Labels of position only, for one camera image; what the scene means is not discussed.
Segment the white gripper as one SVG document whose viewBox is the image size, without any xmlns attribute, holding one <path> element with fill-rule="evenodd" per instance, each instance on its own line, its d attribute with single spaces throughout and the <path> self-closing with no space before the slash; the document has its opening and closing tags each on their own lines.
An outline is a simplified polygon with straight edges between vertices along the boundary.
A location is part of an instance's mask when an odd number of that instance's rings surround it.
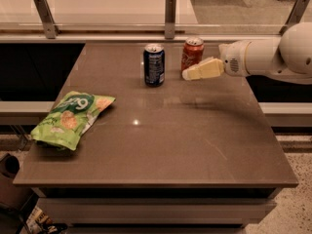
<svg viewBox="0 0 312 234">
<path fill-rule="evenodd" d="M 220 59 L 209 57 L 201 60 L 182 71 L 182 78 L 186 81 L 219 77 L 224 71 L 227 75 L 247 77 L 245 58 L 250 41 L 236 41 L 231 44 L 218 46 Z"/>
</svg>

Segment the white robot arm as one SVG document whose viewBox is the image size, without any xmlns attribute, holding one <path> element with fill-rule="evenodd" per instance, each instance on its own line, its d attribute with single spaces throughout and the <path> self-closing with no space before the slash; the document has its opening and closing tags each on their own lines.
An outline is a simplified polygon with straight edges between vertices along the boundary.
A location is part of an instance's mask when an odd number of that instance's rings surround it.
<svg viewBox="0 0 312 234">
<path fill-rule="evenodd" d="M 220 58 L 206 58 L 182 71 L 184 80 L 265 76 L 293 84 L 312 84 L 312 22 L 291 26 L 282 36 L 218 46 Z"/>
</svg>

